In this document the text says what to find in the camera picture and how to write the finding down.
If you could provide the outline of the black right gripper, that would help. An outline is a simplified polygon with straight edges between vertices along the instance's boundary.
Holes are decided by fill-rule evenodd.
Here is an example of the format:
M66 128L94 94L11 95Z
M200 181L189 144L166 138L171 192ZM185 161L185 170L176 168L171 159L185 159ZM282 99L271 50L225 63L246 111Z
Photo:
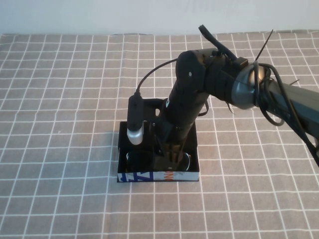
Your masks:
M154 162L168 159L169 170L185 170L183 144L202 106L155 106L152 107L151 131L153 133Z

